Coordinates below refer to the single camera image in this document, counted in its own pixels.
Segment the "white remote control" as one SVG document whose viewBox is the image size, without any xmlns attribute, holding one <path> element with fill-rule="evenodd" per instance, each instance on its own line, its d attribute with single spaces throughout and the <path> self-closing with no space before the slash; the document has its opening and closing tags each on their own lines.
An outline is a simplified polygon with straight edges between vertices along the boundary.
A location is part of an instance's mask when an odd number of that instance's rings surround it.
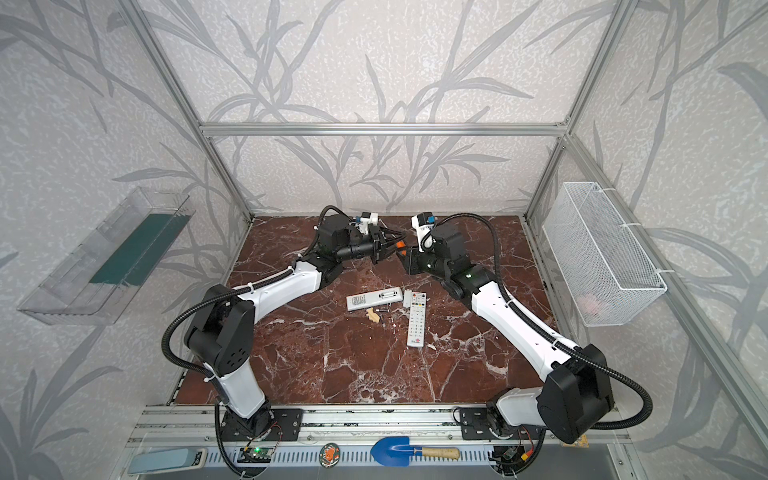
<svg viewBox="0 0 768 480">
<path fill-rule="evenodd" d="M 378 307 L 403 300 L 403 291 L 399 287 L 387 288 L 347 297 L 347 310 L 357 311 Z"/>
</svg>

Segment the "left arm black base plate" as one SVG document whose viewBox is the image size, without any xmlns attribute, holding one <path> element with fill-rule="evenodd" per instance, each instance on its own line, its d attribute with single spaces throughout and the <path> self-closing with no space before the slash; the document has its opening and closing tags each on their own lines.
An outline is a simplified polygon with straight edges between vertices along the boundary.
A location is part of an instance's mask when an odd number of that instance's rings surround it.
<svg viewBox="0 0 768 480">
<path fill-rule="evenodd" d="M 220 437 L 224 442 L 293 442 L 298 439 L 303 414 L 300 408 L 272 409 L 264 405 L 250 418 L 243 419 L 226 409 L 220 422 Z"/>
</svg>

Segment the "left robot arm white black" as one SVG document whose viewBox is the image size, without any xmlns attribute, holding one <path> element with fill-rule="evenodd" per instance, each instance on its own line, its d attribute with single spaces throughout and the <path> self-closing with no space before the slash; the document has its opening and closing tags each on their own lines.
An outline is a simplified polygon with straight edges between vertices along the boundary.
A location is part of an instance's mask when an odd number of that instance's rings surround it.
<svg viewBox="0 0 768 480">
<path fill-rule="evenodd" d="M 256 323 L 291 301 L 319 291 L 342 273 L 346 261 L 386 259 L 405 234 L 383 226 L 370 213 L 352 218 L 322 216 L 315 237 L 284 270 L 239 289 L 211 287 L 192 309 L 184 343 L 226 408 L 226 418 L 247 437 L 258 438 L 274 423 L 266 394 L 250 364 Z"/>
</svg>

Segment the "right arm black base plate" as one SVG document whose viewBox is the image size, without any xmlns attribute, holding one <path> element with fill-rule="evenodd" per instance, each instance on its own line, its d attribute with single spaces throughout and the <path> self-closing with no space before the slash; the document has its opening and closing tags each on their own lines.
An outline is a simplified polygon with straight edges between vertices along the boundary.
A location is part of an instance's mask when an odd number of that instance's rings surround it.
<svg viewBox="0 0 768 480">
<path fill-rule="evenodd" d="M 457 420 L 463 440 L 496 440 L 497 437 L 490 429 L 487 407 L 459 407 L 456 410 Z"/>
</svg>

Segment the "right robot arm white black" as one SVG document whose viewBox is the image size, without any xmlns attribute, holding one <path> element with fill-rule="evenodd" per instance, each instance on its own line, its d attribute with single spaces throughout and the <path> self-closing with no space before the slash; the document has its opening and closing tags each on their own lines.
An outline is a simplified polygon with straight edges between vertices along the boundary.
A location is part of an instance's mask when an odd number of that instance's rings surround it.
<svg viewBox="0 0 768 480">
<path fill-rule="evenodd" d="M 541 387 L 510 389 L 487 404 L 495 434 L 505 435 L 520 425 L 545 427 L 573 444 L 613 409 L 609 377 L 556 348 L 557 340 L 570 348 L 577 344 L 514 299 L 496 274 L 472 263 L 455 226 L 434 226 L 414 217 L 413 228 L 419 244 L 400 255 L 406 271 L 439 280 L 452 298 L 511 342 L 543 382 Z"/>
</svg>

